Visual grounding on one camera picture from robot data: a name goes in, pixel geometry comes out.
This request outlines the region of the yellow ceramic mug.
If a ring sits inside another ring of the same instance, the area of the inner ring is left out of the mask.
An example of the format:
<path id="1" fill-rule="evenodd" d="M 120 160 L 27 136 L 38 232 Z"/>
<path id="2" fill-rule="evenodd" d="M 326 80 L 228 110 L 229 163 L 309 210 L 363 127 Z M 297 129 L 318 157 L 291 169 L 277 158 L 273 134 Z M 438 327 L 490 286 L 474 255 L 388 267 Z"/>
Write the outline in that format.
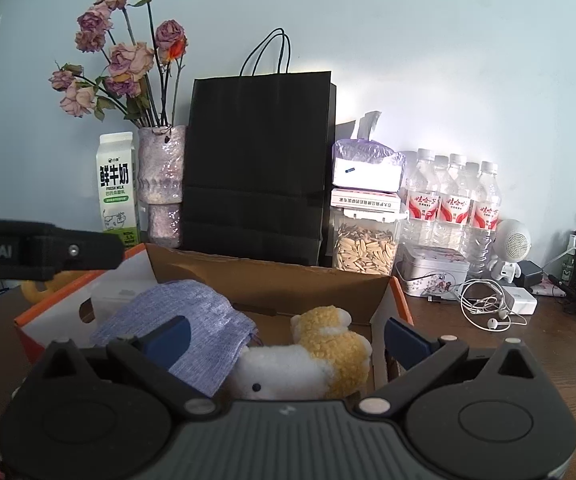
<path id="1" fill-rule="evenodd" d="M 39 304 L 83 275 L 83 271 L 64 271 L 48 282 L 24 281 L 20 289 L 29 304 Z"/>

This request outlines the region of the lavender knitted cloth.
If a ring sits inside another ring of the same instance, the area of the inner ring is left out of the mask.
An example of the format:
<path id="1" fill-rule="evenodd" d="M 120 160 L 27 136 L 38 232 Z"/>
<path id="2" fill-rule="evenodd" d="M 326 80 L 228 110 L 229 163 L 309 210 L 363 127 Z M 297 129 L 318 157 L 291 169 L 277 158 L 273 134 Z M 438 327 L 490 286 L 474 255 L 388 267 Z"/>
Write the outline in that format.
<path id="1" fill-rule="evenodd" d="M 104 346 L 120 336 L 143 338 L 177 316 L 187 321 L 188 328 L 167 338 L 154 362 L 213 396 L 255 335 L 256 325 L 207 285 L 181 280 L 154 286 L 100 324 L 90 343 Z"/>

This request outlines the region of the white yellow plush toy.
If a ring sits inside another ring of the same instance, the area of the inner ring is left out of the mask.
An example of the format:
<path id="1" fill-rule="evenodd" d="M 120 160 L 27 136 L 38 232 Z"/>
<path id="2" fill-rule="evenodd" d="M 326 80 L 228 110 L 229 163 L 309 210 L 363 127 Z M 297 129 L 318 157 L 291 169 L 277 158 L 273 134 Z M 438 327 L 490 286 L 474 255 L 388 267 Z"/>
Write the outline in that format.
<path id="1" fill-rule="evenodd" d="M 351 330 L 349 312 L 317 307 L 290 320 L 286 346 L 245 347 L 226 379 L 236 399 L 345 399 L 366 385 L 373 347 Z"/>

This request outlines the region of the white power adapter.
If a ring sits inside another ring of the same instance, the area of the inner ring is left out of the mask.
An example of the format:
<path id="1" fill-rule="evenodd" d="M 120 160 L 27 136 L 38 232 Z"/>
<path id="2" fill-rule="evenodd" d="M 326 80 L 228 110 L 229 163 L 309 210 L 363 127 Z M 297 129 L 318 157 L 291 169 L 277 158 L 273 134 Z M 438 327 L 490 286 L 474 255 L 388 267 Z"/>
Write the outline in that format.
<path id="1" fill-rule="evenodd" d="M 519 315 L 533 315 L 537 299 L 523 287 L 504 286 L 504 302 L 507 310 Z"/>

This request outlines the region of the orange cardboard box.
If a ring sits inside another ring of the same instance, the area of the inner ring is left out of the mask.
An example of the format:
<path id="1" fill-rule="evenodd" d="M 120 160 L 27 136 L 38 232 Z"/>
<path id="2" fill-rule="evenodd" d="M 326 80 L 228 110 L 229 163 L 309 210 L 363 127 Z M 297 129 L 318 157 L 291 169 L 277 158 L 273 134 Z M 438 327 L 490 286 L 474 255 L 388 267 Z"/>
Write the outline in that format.
<path id="1" fill-rule="evenodd" d="M 98 324 L 83 322 L 80 307 L 93 297 L 109 299 L 179 280 L 196 280 L 225 296 L 256 322 L 264 344 L 289 344 L 291 316 L 324 306 L 346 310 L 352 315 L 353 330 L 373 345 L 369 390 L 389 380 L 385 323 L 389 318 L 413 319 L 396 278 L 140 244 L 128 249 L 116 270 L 88 272 L 18 315 L 15 326 L 24 352 L 35 362 L 58 338 L 86 346 Z"/>

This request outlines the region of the black power adapter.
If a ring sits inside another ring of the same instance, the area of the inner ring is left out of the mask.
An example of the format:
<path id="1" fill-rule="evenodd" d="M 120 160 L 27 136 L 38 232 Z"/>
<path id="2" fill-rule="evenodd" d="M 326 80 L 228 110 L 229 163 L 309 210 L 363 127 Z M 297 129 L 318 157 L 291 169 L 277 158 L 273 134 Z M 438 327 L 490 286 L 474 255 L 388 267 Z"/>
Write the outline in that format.
<path id="1" fill-rule="evenodd" d="M 536 263 L 530 260 L 522 260 L 518 263 L 518 266 L 520 275 L 513 281 L 516 286 L 531 290 L 542 282 L 544 274 Z"/>

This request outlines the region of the white robot figurine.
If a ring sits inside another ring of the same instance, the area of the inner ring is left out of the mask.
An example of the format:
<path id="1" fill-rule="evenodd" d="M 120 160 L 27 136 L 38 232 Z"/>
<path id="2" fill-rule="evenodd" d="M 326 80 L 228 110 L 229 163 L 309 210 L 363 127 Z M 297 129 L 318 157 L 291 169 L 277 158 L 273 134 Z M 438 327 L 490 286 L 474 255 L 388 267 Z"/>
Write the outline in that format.
<path id="1" fill-rule="evenodd" d="M 518 220 L 501 220 L 493 240 L 493 255 L 488 263 L 490 277 L 511 284 L 521 275 L 519 262 L 530 252 L 532 239 L 526 225 Z"/>

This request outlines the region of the clear jar of seeds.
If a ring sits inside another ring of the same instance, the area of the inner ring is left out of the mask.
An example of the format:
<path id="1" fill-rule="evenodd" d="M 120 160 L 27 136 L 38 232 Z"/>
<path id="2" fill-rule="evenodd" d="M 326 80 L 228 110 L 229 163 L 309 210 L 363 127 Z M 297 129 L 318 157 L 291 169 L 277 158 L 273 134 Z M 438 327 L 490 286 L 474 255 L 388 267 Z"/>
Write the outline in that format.
<path id="1" fill-rule="evenodd" d="M 398 214 L 357 209 L 332 211 L 332 264 L 340 271 L 391 275 L 399 247 Z"/>

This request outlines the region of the white green milk carton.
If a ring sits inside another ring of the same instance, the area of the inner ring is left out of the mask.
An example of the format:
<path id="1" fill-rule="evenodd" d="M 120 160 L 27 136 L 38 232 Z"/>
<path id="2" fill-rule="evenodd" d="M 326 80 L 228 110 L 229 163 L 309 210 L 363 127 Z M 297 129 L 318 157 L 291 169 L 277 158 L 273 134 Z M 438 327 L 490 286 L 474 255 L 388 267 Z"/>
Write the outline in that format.
<path id="1" fill-rule="evenodd" d="M 131 131 L 99 136 L 96 154 L 102 231 L 117 234 L 126 248 L 139 244 L 134 138 Z"/>

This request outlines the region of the pack of water bottles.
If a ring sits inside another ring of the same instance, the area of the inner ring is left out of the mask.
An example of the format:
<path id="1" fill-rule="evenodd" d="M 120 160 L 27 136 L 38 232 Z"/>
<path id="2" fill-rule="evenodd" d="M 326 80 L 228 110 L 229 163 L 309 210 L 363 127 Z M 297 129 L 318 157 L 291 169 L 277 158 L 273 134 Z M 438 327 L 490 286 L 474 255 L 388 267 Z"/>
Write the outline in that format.
<path id="1" fill-rule="evenodd" d="M 425 148 L 403 187 L 407 220 L 404 247 L 449 249 L 462 255 L 468 273 L 484 272 L 500 216 L 501 192 L 493 162 L 463 162 Z"/>

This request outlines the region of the white flat box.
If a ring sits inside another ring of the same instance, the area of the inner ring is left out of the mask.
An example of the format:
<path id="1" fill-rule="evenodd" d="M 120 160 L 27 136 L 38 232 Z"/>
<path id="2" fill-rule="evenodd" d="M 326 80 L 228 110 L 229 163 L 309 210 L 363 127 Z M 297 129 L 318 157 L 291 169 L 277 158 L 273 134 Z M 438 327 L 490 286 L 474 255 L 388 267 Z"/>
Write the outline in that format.
<path id="1" fill-rule="evenodd" d="M 397 194 L 375 191 L 334 188 L 330 196 L 330 206 L 340 209 L 381 211 L 398 214 L 401 199 Z"/>

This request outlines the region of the dark green bottle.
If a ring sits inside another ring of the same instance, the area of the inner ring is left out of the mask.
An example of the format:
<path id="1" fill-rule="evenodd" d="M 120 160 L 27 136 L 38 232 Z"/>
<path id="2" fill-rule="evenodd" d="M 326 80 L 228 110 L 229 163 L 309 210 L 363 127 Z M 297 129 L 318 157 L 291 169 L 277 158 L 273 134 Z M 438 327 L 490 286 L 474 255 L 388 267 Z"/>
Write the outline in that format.
<path id="1" fill-rule="evenodd" d="M 576 274 L 576 231 L 572 231 L 568 236 L 568 247 L 562 258 L 561 281 L 565 285 L 572 283 Z"/>

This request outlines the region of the black paper bag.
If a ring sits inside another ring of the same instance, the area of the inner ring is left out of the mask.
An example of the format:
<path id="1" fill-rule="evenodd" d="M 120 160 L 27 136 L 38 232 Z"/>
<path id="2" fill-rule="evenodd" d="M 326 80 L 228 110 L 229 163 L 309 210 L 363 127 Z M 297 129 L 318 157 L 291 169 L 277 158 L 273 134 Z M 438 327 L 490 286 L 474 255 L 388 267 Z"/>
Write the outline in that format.
<path id="1" fill-rule="evenodd" d="M 203 254 L 317 266 L 325 258 L 337 88 L 328 72 L 292 73 L 291 41 L 274 73 L 198 79 L 185 141 L 181 246 Z"/>

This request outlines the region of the dried pink rose bouquet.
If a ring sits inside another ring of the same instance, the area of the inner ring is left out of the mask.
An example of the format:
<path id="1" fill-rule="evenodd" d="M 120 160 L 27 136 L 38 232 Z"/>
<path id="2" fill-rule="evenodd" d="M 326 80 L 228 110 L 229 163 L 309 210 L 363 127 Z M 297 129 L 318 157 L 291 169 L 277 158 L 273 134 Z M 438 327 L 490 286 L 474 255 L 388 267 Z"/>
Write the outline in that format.
<path id="1" fill-rule="evenodd" d="M 62 64 L 49 78 L 64 113 L 105 119 L 117 110 L 138 128 L 176 125 L 175 102 L 188 47 L 175 20 L 154 21 L 152 0 L 95 0 L 76 21 L 76 50 L 100 54 L 96 77 L 78 64 Z"/>

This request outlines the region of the white wired earphones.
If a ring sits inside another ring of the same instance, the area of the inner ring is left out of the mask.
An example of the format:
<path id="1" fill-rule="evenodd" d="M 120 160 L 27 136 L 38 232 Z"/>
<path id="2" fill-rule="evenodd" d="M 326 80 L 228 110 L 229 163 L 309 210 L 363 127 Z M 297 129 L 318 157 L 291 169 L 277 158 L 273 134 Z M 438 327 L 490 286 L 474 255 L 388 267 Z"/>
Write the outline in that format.
<path id="1" fill-rule="evenodd" d="M 489 290 L 484 297 L 473 297 L 476 286 Z M 489 278 L 470 278 L 460 284 L 455 292 L 461 314 L 466 322 L 482 332 L 499 334 L 513 326 L 527 326 L 527 319 L 511 311 L 504 289 Z"/>

